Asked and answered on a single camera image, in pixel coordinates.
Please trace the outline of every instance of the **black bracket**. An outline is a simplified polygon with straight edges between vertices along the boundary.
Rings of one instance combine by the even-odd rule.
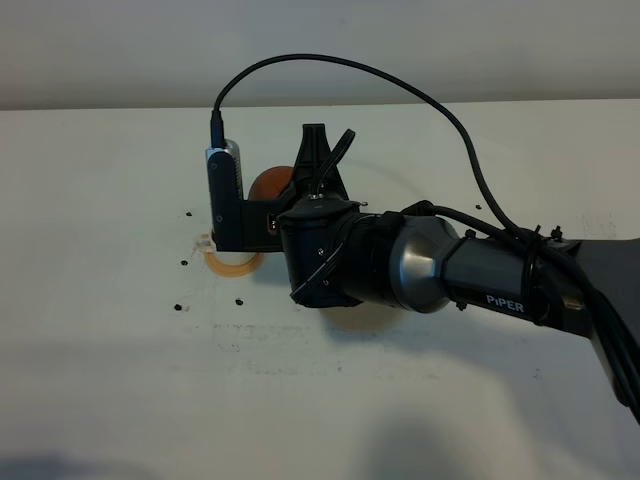
[[[237,173],[240,165],[227,152],[207,160],[211,214],[216,247],[226,252],[281,252],[277,217],[310,192],[313,179],[331,149],[324,124],[302,126],[302,143],[291,181],[274,200],[245,200]],[[337,167],[323,180],[325,191],[348,199]]]

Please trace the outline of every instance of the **white wall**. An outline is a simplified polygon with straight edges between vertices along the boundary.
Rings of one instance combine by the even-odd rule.
[[[0,108],[206,106],[296,51],[385,69],[446,101],[635,97],[637,0],[3,0]],[[328,65],[271,67],[229,105],[387,103]]]

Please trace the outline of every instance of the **robotic arm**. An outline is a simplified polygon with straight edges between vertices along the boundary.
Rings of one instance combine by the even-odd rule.
[[[303,127],[291,181],[277,199],[244,200],[239,156],[225,140],[220,103],[258,68],[300,59],[381,76],[451,120],[504,230],[427,201],[401,212],[361,213],[362,204],[349,199],[337,169],[355,133],[347,130],[331,150],[324,125]],[[370,301],[431,313],[452,301],[460,309],[476,305],[587,338],[618,400],[640,422],[640,324],[635,320],[640,239],[569,241],[559,227],[545,238],[539,229],[515,225],[484,182],[466,130],[435,100],[368,66],[321,55],[285,55],[249,67],[225,87],[214,107],[211,133],[207,171],[216,247],[283,251],[296,303],[323,308]],[[445,218],[470,229],[460,237]]]

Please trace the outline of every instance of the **piper logo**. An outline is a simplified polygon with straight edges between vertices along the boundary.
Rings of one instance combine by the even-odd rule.
[[[489,305],[495,305],[496,307],[507,307],[509,310],[513,310],[514,312],[524,313],[524,307],[522,304],[514,302],[513,300],[487,295],[487,303]]]

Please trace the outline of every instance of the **white table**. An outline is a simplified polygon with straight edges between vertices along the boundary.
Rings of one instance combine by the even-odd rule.
[[[451,108],[518,223],[640,236],[639,101]],[[0,113],[0,478],[640,476],[640,427],[583,339],[477,308],[306,310],[281,254],[216,277],[194,253],[210,227],[208,117]],[[326,123],[332,145],[358,134],[340,168],[369,211],[427,198],[494,221],[426,106],[225,122],[247,190],[293,163],[302,123]]]

